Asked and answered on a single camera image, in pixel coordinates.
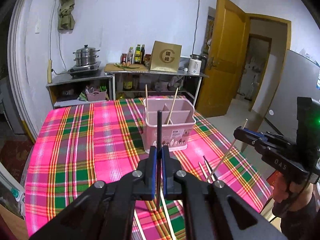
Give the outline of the person right hand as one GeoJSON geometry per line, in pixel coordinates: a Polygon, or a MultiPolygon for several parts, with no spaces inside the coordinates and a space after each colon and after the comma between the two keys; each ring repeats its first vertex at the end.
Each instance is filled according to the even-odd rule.
{"type": "Polygon", "coordinates": [[[281,173],[278,174],[274,182],[273,199],[276,202],[281,203],[282,201],[287,200],[290,195],[296,195],[297,198],[292,202],[289,210],[298,211],[309,204],[313,195],[313,185],[311,183],[304,185],[291,182],[290,186],[287,187],[284,176],[281,173]]]}

